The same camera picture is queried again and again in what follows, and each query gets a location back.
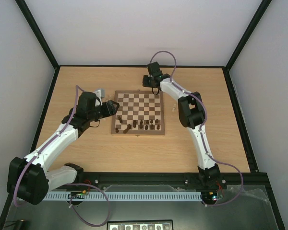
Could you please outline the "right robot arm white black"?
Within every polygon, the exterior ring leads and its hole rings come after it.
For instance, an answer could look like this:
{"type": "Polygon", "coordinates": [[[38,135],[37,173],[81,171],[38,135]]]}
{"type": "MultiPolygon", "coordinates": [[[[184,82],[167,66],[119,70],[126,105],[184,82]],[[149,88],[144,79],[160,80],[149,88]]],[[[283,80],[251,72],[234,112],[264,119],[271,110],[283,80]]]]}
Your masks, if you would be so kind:
{"type": "Polygon", "coordinates": [[[206,108],[198,92],[190,92],[178,85],[169,74],[162,73],[158,62],[147,65],[148,75],[143,76],[143,86],[156,88],[178,103],[179,120],[187,128],[197,153],[198,179],[203,187],[209,188],[220,177],[218,164],[213,160],[205,130],[206,108]]]}

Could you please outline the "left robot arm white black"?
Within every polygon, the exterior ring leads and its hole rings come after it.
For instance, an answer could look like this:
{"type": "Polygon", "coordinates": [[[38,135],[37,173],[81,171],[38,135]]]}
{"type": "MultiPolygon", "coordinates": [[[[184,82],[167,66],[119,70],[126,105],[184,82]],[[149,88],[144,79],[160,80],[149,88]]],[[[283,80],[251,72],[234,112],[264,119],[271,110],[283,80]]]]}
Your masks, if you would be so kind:
{"type": "Polygon", "coordinates": [[[103,97],[103,90],[76,95],[74,107],[51,137],[24,158],[16,157],[11,161],[7,192],[13,195],[15,206],[19,206],[19,198],[37,205],[49,191],[65,184],[82,182],[84,170],[78,165],[66,163],[52,171],[49,168],[72,142],[90,128],[92,122],[117,113],[119,103],[112,100],[103,102],[103,97]]]}

